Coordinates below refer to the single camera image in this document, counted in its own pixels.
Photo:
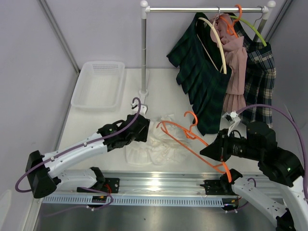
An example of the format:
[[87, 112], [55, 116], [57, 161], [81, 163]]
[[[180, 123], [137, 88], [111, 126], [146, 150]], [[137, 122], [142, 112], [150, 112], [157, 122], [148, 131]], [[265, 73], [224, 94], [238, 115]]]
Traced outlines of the white cloth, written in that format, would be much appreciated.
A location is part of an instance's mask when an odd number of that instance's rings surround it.
[[169, 137], [161, 128], [156, 127], [163, 120], [176, 121], [173, 114], [151, 119], [147, 142], [133, 141], [126, 146], [125, 154], [128, 164], [136, 166], [179, 164], [187, 158], [189, 151], [175, 141], [177, 139], [190, 147], [184, 132], [177, 126], [167, 123], [166, 128], [174, 138]]

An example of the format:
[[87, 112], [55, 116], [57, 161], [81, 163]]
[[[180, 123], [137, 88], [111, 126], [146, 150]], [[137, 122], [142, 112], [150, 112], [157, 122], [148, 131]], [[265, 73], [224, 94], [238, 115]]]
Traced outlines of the cream wooden hanger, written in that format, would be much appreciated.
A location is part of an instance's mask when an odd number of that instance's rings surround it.
[[219, 37], [215, 27], [214, 27], [214, 24], [211, 23], [209, 20], [205, 19], [204, 17], [198, 17], [198, 20], [202, 20], [203, 22], [205, 22], [211, 28], [213, 34], [215, 35], [216, 42], [218, 44], [218, 48], [219, 48], [219, 51], [220, 51], [223, 74], [226, 75], [227, 74], [227, 65], [226, 65], [224, 50], [223, 50], [223, 47], [222, 47], [222, 43], [221, 43], [220, 37]]

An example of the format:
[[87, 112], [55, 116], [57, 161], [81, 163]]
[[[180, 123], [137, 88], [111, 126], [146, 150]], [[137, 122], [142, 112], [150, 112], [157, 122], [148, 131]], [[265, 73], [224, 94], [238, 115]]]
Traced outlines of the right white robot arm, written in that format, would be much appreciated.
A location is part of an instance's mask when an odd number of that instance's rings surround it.
[[231, 156], [257, 161], [259, 170], [280, 191], [285, 205], [250, 185], [233, 168], [220, 177], [220, 190], [245, 199], [266, 216], [277, 231], [306, 231], [308, 203], [304, 199], [304, 168], [298, 157], [278, 146], [275, 131], [266, 123], [249, 123], [245, 138], [237, 138], [228, 132], [228, 129], [219, 131], [214, 142], [202, 149], [200, 155], [222, 163]]

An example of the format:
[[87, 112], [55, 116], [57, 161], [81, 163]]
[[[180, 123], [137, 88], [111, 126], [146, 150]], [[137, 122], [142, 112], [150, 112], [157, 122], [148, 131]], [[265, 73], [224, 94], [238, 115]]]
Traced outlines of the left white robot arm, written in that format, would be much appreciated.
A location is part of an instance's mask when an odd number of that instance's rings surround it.
[[134, 141], [146, 142], [150, 120], [142, 115], [128, 115], [99, 128], [85, 140], [62, 151], [29, 155], [26, 173], [33, 197], [46, 197], [55, 191], [108, 192], [107, 180], [98, 167], [71, 170], [71, 167], [100, 154], [123, 148]]

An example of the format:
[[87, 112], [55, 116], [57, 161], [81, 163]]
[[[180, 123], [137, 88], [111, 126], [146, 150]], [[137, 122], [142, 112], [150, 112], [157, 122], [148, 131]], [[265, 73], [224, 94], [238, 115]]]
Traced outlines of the green plaid skirt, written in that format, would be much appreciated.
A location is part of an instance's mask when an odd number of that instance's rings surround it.
[[218, 133], [231, 77], [231, 68], [223, 64], [224, 53], [214, 42], [216, 36], [208, 23], [205, 14], [196, 13], [167, 55], [169, 62], [180, 69], [176, 82], [189, 97], [202, 135]]

